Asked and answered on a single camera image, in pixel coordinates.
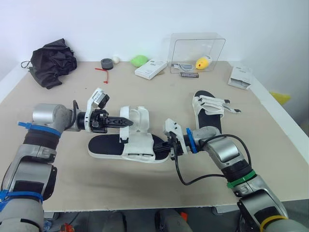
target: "white box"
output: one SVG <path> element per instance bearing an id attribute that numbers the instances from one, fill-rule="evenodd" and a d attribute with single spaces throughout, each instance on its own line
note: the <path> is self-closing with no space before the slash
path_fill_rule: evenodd
<path id="1" fill-rule="evenodd" d="M 253 80 L 252 69 L 246 66 L 234 66 L 227 84 L 241 89 L 249 89 Z"/>
<path id="2" fill-rule="evenodd" d="M 151 59 L 144 65 L 135 70 L 135 75 L 151 80 L 155 75 L 161 72 L 168 63 L 166 61 Z"/>

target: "clear plastic box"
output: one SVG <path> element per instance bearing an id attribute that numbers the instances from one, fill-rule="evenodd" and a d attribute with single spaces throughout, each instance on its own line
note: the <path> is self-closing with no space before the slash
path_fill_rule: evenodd
<path id="1" fill-rule="evenodd" d="M 225 39 L 217 33 L 174 33 L 170 39 L 168 66 L 170 73 L 211 72 L 221 54 Z M 210 56 L 212 62 L 205 69 L 196 69 L 196 61 L 204 56 Z M 179 68 L 193 67 L 191 70 Z"/>

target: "yellow object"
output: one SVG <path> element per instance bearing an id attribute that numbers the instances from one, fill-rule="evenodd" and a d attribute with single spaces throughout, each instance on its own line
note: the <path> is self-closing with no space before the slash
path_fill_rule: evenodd
<path id="1" fill-rule="evenodd" d="M 198 59 L 197 62 L 195 63 L 196 69 L 205 69 L 208 66 L 209 66 L 209 61 L 208 61 L 208 59 L 206 59 L 206 57 L 202 57 L 202 58 Z"/>
<path id="2" fill-rule="evenodd" d="M 271 217 L 268 217 L 266 218 L 264 221 L 262 221 L 261 225 L 260 225 L 260 232 L 263 232 L 263 228 L 264 226 L 273 221 L 273 220 L 277 220 L 277 219 L 288 219 L 287 217 L 285 216 L 281 216 L 281 215 L 275 215 L 275 216 L 271 216 Z"/>
<path id="3" fill-rule="evenodd" d="M 270 92 L 270 94 L 277 100 L 277 102 L 279 102 L 280 105 L 287 103 L 291 99 L 291 96 L 288 94 L 280 94 L 275 92 Z"/>

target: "yellow band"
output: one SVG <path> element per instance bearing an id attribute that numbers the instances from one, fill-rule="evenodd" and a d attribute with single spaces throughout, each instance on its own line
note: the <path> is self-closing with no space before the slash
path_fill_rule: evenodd
<path id="1" fill-rule="evenodd" d="M 275 215 L 275 216 L 268 217 L 261 223 L 260 232 L 263 232 L 263 228 L 267 223 L 269 223 L 270 221 L 276 220 L 276 219 L 288 219 L 288 218 L 285 216 L 281 216 L 281 215 Z"/>

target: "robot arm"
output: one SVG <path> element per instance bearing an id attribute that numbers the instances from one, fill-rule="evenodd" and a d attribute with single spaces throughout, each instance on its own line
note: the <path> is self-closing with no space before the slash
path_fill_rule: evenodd
<path id="1" fill-rule="evenodd" d="M 98 88 L 88 101 L 87 112 L 81 112 L 77 104 L 74 109 L 59 104 L 38 104 L 32 114 L 33 122 L 19 123 L 28 132 L 1 185 L 1 232 L 42 231 L 42 202 L 54 191 L 57 168 L 52 163 L 64 130 L 106 133 L 107 128 L 133 124 L 126 118 L 108 117 L 102 110 L 108 99 Z"/>
<path id="2" fill-rule="evenodd" d="M 171 119 L 166 120 L 164 132 L 168 136 L 171 158 L 186 154 L 207 151 L 227 179 L 227 187 L 240 198 L 237 205 L 246 223 L 252 229 L 266 232 L 306 232 L 303 225 L 288 219 L 286 209 L 264 180 L 255 173 L 249 163 L 228 136 L 221 135 L 216 127 L 207 126 L 190 131 L 182 136 L 180 125 Z"/>

